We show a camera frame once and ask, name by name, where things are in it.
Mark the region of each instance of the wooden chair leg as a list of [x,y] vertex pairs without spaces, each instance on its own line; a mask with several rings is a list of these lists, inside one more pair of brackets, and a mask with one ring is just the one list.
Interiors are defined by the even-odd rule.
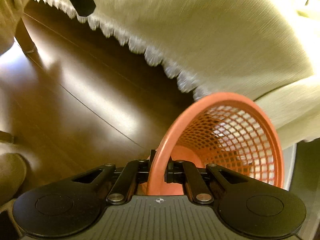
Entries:
[[0,143],[13,144],[14,137],[10,133],[0,131]]
[[23,20],[20,19],[15,35],[24,54],[29,54],[36,51],[36,45],[33,43]]

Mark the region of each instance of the basket mesh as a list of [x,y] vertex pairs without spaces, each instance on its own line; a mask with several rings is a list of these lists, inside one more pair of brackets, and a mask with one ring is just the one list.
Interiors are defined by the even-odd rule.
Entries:
[[183,131],[177,145],[193,150],[204,165],[216,163],[274,185],[273,151],[259,123],[232,106],[200,113]]

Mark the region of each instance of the table leg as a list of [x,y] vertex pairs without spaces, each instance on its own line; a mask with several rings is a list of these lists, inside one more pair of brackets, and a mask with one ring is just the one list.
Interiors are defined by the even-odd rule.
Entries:
[[33,43],[23,20],[20,19],[15,35],[24,54],[29,54],[36,51],[36,45]]

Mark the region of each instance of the beige fabric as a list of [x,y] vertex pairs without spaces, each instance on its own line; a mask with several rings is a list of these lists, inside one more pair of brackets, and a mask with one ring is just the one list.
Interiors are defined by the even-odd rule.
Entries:
[[19,154],[0,155],[0,207],[13,198],[27,173],[27,166]]
[[13,44],[18,21],[29,0],[0,0],[0,55]]
[[[75,16],[68,0],[45,1]],[[319,38],[296,12],[306,1],[95,0],[97,8],[88,22],[92,29],[100,26],[107,37],[113,34],[121,45],[128,42],[131,51],[145,53],[150,65],[162,61],[169,77],[180,73],[180,90],[197,87],[196,98],[218,91],[259,98],[258,105],[287,146],[310,133],[320,134],[315,127],[302,134],[302,121],[294,124],[319,98],[299,101],[309,92],[301,83],[279,89],[306,81],[320,66]],[[299,100],[294,91],[300,93]]]

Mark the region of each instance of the metal screw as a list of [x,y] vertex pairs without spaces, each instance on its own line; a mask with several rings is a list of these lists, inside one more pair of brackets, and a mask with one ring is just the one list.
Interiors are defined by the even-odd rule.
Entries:
[[112,202],[119,202],[124,199],[124,196],[119,193],[113,193],[113,194],[109,195],[108,199]]
[[199,201],[207,202],[210,201],[212,197],[209,194],[201,193],[196,196],[196,199]]

